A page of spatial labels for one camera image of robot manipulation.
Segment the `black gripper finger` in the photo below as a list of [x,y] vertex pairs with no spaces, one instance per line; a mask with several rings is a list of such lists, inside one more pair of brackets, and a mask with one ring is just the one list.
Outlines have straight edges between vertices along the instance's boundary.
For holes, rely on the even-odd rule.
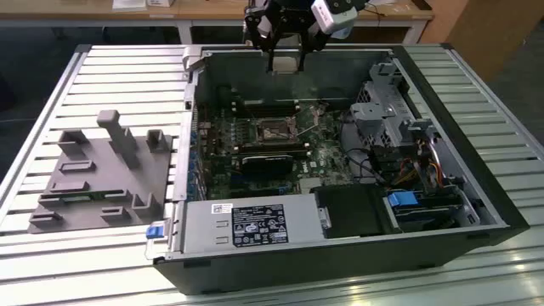
[[244,9],[244,35],[252,46],[268,54],[267,71],[273,70],[275,49],[280,40],[280,5],[249,4]]
[[329,37],[331,35],[325,34],[321,31],[320,25],[316,19],[308,21],[304,24],[299,32],[299,38],[300,38],[299,66],[297,66],[299,72],[304,70],[304,61],[305,61],[307,55],[311,52],[321,51],[321,49],[324,49]]

